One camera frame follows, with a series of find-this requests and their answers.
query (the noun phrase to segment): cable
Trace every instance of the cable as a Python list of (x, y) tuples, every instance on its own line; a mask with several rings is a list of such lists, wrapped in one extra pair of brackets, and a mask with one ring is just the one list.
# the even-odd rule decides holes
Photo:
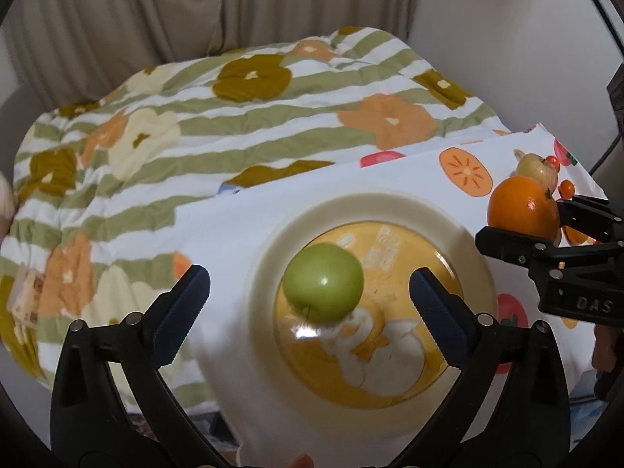
[(618, 145), (618, 143), (622, 140), (622, 135), (620, 133), (618, 133), (618, 136), (613, 140), (613, 142), (611, 143), (611, 145), (608, 147), (608, 149), (604, 152), (604, 154), (600, 157), (600, 159), (594, 164), (594, 166), (590, 169), (589, 171), (589, 175), (590, 176), (594, 176), (594, 174), (596, 173), (596, 171), (602, 167), (602, 164), (604, 164), (605, 160), (607, 158), (609, 158), (609, 155), (613, 152), (613, 150), (615, 149), (615, 147)]

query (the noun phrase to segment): screw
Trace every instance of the screw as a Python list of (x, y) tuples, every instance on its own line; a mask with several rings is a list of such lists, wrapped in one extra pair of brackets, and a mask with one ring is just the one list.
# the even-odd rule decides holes
[(483, 327), (491, 327), (494, 325), (494, 318), (492, 317), (492, 315), (488, 315), (487, 313), (479, 314), (479, 316), (477, 317), (477, 321)]
[(69, 330), (72, 331), (73, 333), (77, 333), (78, 331), (80, 331), (83, 327), (85, 326), (84, 320), (74, 320), (70, 325), (69, 325)]
[(536, 327), (537, 327), (537, 330), (540, 331), (542, 334), (546, 334), (548, 333), (548, 331), (550, 331), (550, 326), (543, 320), (539, 320), (536, 323)]
[(128, 316), (124, 319), (124, 322), (128, 324), (129, 326), (135, 326), (136, 324), (141, 322), (142, 318), (143, 318), (143, 314), (139, 313), (138, 311), (135, 311), (133, 313), (129, 313)]

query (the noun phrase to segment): fruit print fabric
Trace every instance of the fruit print fabric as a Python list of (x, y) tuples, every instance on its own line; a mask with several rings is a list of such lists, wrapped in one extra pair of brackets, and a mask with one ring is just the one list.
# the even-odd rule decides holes
[(477, 157), (468, 151), (446, 149), (440, 154), (440, 165), (448, 179), (471, 197), (485, 197), (492, 191), (492, 176)]

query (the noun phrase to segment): red fruit print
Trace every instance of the red fruit print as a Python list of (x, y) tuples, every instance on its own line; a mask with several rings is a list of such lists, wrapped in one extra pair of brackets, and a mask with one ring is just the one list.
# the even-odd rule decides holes
[[(511, 294), (498, 294), (498, 322), (503, 326), (528, 327), (527, 314), (518, 301)], [(501, 364), (496, 370), (496, 374), (505, 375), (509, 373), (511, 364)]]
[(384, 163), (385, 161), (396, 160), (397, 158), (403, 158), (405, 155), (398, 151), (380, 151), (373, 154), (369, 154), (360, 159), (360, 167), (370, 167), (371, 165), (377, 165), (378, 163)]
[(576, 165), (578, 163), (570, 151), (564, 148), (558, 140), (555, 140), (553, 149), (555, 150), (555, 156), (563, 167), (569, 167), (570, 165)]

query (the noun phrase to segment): striped blanket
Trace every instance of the striped blanket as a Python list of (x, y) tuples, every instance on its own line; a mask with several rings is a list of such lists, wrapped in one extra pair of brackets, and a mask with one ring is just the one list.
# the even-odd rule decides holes
[[(163, 235), (176, 207), (465, 129), (504, 127), (405, 43), (356, 27), (148, 68), (99, 101), (44, 114), (16, 157), (0, 337), (51, 385), (72, 320), (145, 311), (189, 267)], [(214, 409), (188, 347), (161, 373), (185, 409)]]

